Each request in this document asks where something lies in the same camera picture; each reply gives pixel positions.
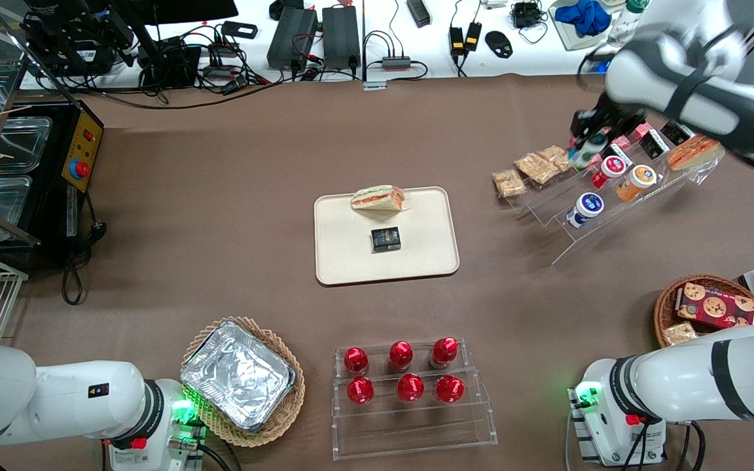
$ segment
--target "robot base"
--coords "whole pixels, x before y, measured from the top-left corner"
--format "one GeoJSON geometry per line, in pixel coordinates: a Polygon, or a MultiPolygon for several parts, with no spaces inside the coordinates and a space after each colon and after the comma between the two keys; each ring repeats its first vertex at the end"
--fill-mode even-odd
{"type": "MultiPolygon", "coordinates": [[[[588,400],[589,408],[580,409],[586,429],[604,466],[622,466],[634,446],[643,424],[628,425],[626,414],[616,403],[610,390],[610,369],[615,360],[595,361],[584,373],[583,381],[575,387],[578,400],[588,400]]],[[[645,464],[662,462],[665,444],[665,421],[647,427],[645,464]]],[[[641,442],[630,458],[631,464],[641,459],[641,442]]]]}
{"type": "Polygon", "coordinates": [[[200,439],[204,430],[200,427],[190,427],[179,423],[173,418],[173,405],[187,402],[182,392],[182,385],[173,379],[156,379],[156,384],[164,394],[165,410],[159,426],[143,449],[119,450],[109,447],[110,467],[113,471],[185,471],[200,469],[202,464],[199,452],[168,447],[171,438],[200,439]]]}

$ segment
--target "water bottle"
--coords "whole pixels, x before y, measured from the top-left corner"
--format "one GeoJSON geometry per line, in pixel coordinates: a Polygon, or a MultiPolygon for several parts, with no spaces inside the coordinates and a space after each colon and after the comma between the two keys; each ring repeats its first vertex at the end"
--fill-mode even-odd
{"type": "Polygon", "coordinates": [[[628,0],[622,14],[613,22],[607,35],[607,44],[620,47],[628,44],[641,18],[641,12],[647,8],[649,0],[628,0]]]}

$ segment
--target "aluminum foil tray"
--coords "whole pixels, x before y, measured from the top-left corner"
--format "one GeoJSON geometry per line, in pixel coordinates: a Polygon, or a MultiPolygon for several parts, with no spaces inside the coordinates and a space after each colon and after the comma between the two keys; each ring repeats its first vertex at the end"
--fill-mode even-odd
{"type": "Polygon", "coordinates": [[[296,372],[254,335],[226,321],[194,352],[180,378],[234,425],[258,432],[293,387],[296,372]]]}

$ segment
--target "white table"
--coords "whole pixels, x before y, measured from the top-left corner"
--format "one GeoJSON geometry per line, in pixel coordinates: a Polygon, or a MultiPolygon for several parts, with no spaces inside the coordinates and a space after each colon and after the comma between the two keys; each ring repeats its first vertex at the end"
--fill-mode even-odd
{"type": "MultiPolygon", "coordinates": [[[[268,80],[278,80],[281,71],[270,69],[266,62],[266,52],[269,44],[272,42],[272,36],[275,33],[276,23],[269,18],[269,4],[272,0],[236,0],[239,15],[229,18],[240,23],[255,24],[258,27],[258,35],[254,39],[236,39],[240,43],[240,48],[246,51],[249,65],[260,75],[268,80]]],[[[318,11],[319,21],[322,20],[322,8],[331,7],[337,4],[336,0],[309,0],[305,2],[305,7],[310,8],[315,5],[318,11]]],[[[429,67],[427,78],[444,78],[456,77],[458,75],[456,66],[453,65],[448,51],[448,28],[450,18],[454,11],[454,2],[452,0],[429,0],[427,6],[430,9],[432,24],[424,27],[416,27],[406,0],[398,0],[400,11],[394,21],[394,30],[398,39],[404,44],[404,53],[411,57],[411,60],[426,63],[429,67]]],[[[478,13],[478,21],[482,23],[482,35],[479,38],[479,46],[476,52],[470,54],[467,62],[464,63],[464,71],[469,77],[494,77],[502,74],[519,74],[519,75],[574,75],[581,60],[589,50],[567,51],[563,46],[562,40],[554,27],[551,18],[547,20],[548,32],[537,44],[527,44],[517,30],[512,27],[511,3],[505,8],[487,10],[482,6],[478,13]],[[498,30],[505,33],[511,40],[514,47],[514,54],[508,59],[499,59],[494,56],[493,51],[488,48],[484,42],[484,36],[488,31],[498,30]]],[[[395,12],[395,2],[393,0],[354,0],[353,5],[357,9],[359,34],[362,37],[368,31],[380,29],[389,32],[389,21],[395,12]],[[365,3],[366,13],[366,31],[362,30],[362,8],[365,3]]],[[[462,0],[458,4],[458,14],[455,19],[455,26],[462,27],[465,31],[467,25],[473,19],[478,2],[476,0],[462,0]]],[[[544,4],[544,9],[551,6],[544,4]]],[[[217,20],[207,24],[220,24],[224,20],[217,20]]],[[[185,23],[185,24],[167,24],[162,25],[161,35],[163,39],[173,36],[182,35],[193,27],[200,26],[202,23],[185,23]]],[[[147,27],[153,40],[156,40],[156,27],[147,27]]],[[[534,40],[541,33],[541,27],[524,30],[524,34],[534,40]]],[[[206,35],[211,35],[211,29],[200,31],[206,35]]],[[[207,44],[207,41],[200,36],[189,36],[185,39],[189,44],[207,44]]],[[[323,56],[322,41],[318,41],[312,48],[312,54],[323,56]]],[[[380,39],[371,39],[368,42],[366,60],[371,63],[374,60],[380,60],[385,56],[386,45],[380,39]]],[[[236,60],[224,60],[225,63],[236,63],[236,60]]],[[[201,59],[200,68],[207,64],[207,56],[201,59]]],[[[125,65],[114,66],[113,71],[109,74],[95,78],[95,83],[101,88],[131,88],[137,86],[138,74],[141,68],[138,65],[126,67],[125,65]]],[[[412,77],[418,75],[422,69],[410,69],[401,72],[386,72],[380,69],[379,65],[372,66],[368,70],[368,80],[387,80],[393,77],[412,77]]],[[[362,77],[362,69],[357,71],[358,77],[362,77]]],[[[351,80],[345,75],[329,75],[323,77],[323,81],[330,80],[351,80]]],[[[43,80],[44,85],[51,87],[50,81],[43,80]]],[[[26,75],[22,89],[38,90],[40,87],[32,75],[26,75]]]]}

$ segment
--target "yellow control panel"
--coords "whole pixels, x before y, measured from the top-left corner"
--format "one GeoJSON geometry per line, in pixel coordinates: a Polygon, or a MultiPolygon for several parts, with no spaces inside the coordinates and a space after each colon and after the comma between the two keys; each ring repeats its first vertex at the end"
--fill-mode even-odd
{"type": "Polygon", "coordinates": [[[92,176],[92,164],[101,146],[104,130],[90,117],[86,111],[81,111],[77,120],[77,128],[72,136],[69,155],[63,165],[63,178],[75,186],[77,190],[86,193],[89,178],[92,176]]]}

